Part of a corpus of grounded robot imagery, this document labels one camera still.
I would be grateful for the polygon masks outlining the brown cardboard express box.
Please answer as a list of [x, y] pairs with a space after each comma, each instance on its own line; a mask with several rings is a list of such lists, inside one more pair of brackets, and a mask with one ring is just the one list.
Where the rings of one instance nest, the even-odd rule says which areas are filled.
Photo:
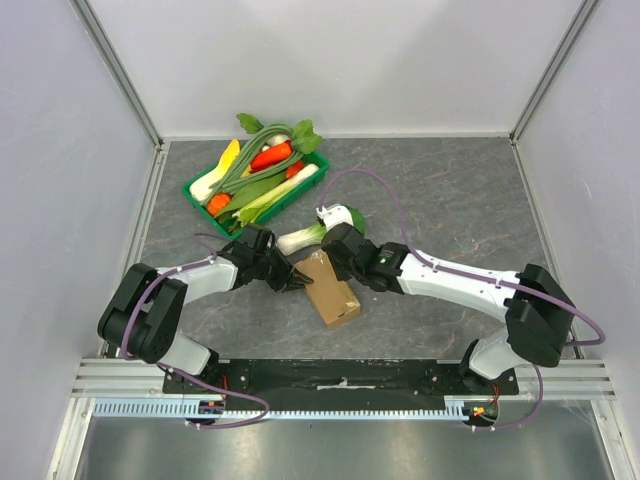
[[345, 281], [340, 281], [323, 250], [317, 250], [295, 264], [313, 282], [306, 293], [328, 329], [335, 329], [360, 315], [361, 304]]

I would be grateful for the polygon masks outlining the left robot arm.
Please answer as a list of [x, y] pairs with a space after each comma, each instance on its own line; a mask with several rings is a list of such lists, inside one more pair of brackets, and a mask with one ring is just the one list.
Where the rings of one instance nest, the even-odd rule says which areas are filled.
[[218, 354], [178, 332], [183, 307], [254, 280], [275, 292], [313, 283], [280, 251], [269, 229], [251, 224], [202, 260], [169, 268], [132, 265], [103, 312], [97, 333], [124, 358], [181, 370], [196, 392], [211, 392], [220, 378], [213, 364]]

